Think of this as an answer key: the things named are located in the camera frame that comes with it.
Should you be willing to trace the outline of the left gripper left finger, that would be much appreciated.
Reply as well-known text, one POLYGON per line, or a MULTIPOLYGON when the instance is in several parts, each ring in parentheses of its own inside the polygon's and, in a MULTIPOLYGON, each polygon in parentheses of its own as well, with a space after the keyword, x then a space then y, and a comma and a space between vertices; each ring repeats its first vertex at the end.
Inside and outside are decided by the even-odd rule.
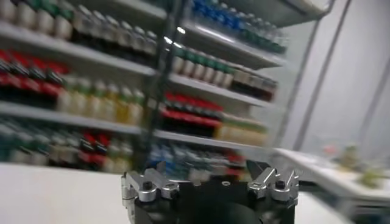
POLYGON ((138 198, 140 202, 150 203, 156 200, 158 192, 163 199, 176 200, 180 186, 163 175, 165 165, 165 161, 159 161, 142 175, 136 171, 125 172, 121 176, 122 202, 138 198))

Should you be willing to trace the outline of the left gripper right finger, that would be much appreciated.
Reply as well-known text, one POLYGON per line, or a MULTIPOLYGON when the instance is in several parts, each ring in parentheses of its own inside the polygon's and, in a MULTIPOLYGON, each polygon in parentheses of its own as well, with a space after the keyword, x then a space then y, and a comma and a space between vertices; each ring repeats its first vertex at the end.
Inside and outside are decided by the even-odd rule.
POLYGON ((248 193, 256 200, 270 196, 278 202, 297 202, 299 191, 299 176, 295 170, 279 172, 268 163, 246 161, 252 181, 247 183, 248 193))

